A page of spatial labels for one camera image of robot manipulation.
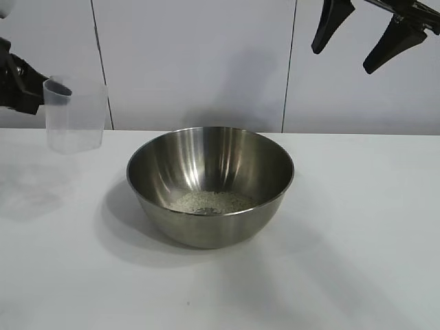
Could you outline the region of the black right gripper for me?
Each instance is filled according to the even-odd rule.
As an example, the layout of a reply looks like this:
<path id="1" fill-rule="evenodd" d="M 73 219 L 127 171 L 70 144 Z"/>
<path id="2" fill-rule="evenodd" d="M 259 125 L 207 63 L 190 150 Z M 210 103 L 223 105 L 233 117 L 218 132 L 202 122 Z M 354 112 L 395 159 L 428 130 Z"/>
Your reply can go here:
<path id="1" fill-rule="evenodd" d="M 366 0 L 393 13 L 377 45 L 363 62 L 366 73 L 372 74 L 390 59 L 424 41 L 424 29 L 439 35 L 439 12 L 415 0 Z M 341 24 L 355 11 L 350 0 L 324 0 L 320 21 L 311 48 L 320 54 Z"/>

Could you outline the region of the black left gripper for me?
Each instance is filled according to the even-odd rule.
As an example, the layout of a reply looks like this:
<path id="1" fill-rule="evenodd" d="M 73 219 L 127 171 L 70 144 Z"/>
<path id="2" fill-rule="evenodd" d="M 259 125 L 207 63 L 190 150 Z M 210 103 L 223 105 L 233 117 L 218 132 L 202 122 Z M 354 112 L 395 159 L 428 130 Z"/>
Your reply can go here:
<path id="1" fill-rule="evenodd" d="M 72 91 L 55 78 L 37 72 L 25 60 L 10 53 L 11 42 L 1 38 L 1 106 L 35 116 L 43 105 L 43 90 L 61 96 Z"/>

